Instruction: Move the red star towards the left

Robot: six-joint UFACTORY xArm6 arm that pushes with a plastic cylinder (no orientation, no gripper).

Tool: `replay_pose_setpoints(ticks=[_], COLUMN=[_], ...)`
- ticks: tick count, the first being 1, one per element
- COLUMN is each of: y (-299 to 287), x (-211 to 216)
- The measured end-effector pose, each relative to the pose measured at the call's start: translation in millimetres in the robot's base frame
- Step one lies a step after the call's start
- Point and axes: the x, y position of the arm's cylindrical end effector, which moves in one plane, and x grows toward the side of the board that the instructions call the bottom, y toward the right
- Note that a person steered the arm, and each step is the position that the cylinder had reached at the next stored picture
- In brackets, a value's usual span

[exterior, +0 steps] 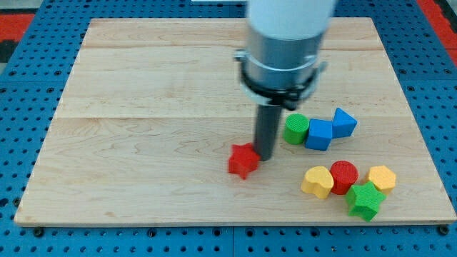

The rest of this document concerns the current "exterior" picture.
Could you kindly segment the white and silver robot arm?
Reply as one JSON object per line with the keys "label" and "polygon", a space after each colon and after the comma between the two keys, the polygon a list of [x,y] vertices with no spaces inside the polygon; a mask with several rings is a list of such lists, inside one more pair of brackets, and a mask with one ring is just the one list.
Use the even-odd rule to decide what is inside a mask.
{"label": "white and silver robot arm", "polygon": [[296,110],[315,90],[318,54],[337,0],[250,0],[246,44],[236,51],[239,81],[256,103],[253,149],[262,161],[273,155],[284,109]]}

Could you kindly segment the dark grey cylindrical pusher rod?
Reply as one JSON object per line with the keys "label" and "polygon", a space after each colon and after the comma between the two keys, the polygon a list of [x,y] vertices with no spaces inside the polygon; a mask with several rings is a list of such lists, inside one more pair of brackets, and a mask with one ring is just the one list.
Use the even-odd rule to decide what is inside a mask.
{"label": "dark grey cylindrical pusher rod", "polygon": [[267,161],[272,157],[281,112],[280,106],[258,105],[253,148],[261,161]]}

